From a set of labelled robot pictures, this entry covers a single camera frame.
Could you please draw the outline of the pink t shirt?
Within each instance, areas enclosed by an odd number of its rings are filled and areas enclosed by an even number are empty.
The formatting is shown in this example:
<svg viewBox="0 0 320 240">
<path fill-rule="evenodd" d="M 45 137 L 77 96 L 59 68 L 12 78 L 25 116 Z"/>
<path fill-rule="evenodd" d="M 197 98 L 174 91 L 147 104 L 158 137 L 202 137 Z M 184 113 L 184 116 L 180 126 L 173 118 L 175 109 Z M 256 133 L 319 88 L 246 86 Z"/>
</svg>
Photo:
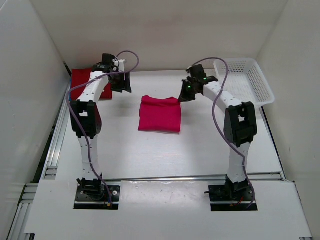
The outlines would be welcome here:
<svg viewBox="0 0 320 240">
<path fill-rule="evenodd" d="M 145 95 L 139 109 L 139 131 L 178 134 L 181 131 L 181 103 L 174 97 L 165 99 Z"/>
</svg>

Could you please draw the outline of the dark red t shirt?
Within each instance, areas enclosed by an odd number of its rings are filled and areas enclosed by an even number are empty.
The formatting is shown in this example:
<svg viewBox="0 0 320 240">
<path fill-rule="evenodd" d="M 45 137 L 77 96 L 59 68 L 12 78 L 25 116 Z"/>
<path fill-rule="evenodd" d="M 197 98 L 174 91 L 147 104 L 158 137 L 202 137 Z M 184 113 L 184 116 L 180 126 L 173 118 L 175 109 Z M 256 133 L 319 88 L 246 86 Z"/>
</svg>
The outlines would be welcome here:
<svg viewBox="0 0 320 240">
<path fill-rule="evenodd" d="M 70 79 L 70 83 L 71 83 L 71 88 L 77 87 L 79 85 L 82 85 L 86 82 L 88 82 L 89 78 L 90 78 L 90 73 L 91 73 L 91 69 L 90 68 L 84 68 L 84 69 L 72 69 L 71 72 L 71 79 Z M 80 95 L 83 93 L 85 87 L 81 87 L 78 89 L 73 90 L 70 94 L 69 94 L 69 100 L 77 100 Z M 111 90 L 111 85 L 108 83 L 106 85 L 106 87 L 104 88 L 104 90 L 102 91 L 102 94 L 100 96 L 101 100 L 111 100 L 113 98 L 113 92 Z"/>
</svg>

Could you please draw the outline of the blue t shirt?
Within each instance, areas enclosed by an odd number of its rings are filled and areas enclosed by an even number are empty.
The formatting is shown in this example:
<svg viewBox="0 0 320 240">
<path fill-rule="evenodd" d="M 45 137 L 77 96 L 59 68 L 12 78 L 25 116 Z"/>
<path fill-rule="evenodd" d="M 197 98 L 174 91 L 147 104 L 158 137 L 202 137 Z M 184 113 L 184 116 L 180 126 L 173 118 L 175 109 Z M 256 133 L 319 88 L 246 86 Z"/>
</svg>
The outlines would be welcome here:
<svg viewBox="0 0 320 240">
<path fill-rule="evenodd" d="M 72 100 L 71 92 L 70 92 L 71 88 L 72 88 L 72 76 L 70 76 L 70 78 L 69 78 L 69 90 L 68 90 L 68 94 L 67 94 L 69 102 Z"/>
</svg>

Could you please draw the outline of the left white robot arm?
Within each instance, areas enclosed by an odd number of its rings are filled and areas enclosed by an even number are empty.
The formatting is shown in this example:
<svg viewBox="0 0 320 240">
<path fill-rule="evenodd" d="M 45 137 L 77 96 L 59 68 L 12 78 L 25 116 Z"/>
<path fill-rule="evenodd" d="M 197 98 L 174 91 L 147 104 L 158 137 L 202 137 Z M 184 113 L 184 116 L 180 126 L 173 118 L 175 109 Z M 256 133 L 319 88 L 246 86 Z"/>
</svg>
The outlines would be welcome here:
<svg viewBox="0 0 320 240">
<path fill-rule="evenodd" d="M 88 82 L 74 86 L 69 90 L 83 88 L 75 100 L 69 101 L 70 120 L 81 149 L 82 179 L 77 182 L 81 191 L 93 200 L 99 200 L 110 193 L 102 179 L 98 160 L 98 135 L 102 130 L 102 119 L 98 110 L 98 101 L 107 85 L 114 92 L 131 93 L 130 72 L 125 70 L 125 60 L 109 53 L 93 65 Z"/>
</svg>

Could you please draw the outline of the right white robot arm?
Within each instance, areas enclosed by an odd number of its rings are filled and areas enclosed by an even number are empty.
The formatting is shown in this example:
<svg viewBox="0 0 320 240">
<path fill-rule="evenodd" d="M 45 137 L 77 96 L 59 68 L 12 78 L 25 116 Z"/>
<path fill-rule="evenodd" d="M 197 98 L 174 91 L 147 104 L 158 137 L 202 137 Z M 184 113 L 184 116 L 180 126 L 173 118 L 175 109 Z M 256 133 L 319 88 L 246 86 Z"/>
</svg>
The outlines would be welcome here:
<svg viewBox="0 0 320 240">
<path fill-rule="evenodd" d="M 229 166 L 223 185 L 211 185 L 207 193 L 212 201 L 239 201 L 252 195 L 251 182 L 247 174 L 247 158 L 251 143 L 258 133 L 255 106 L 243 102 L 224 90 L 218 79 L 208 76 L 201 64 L 187 70 L 188 77 L 182 80 L 179 102 L 190 102 L 202 94 L 213 102 L 213 108 L 224 112 L 223 128 L 219 134 L 230 148 Z"/>
</svg>

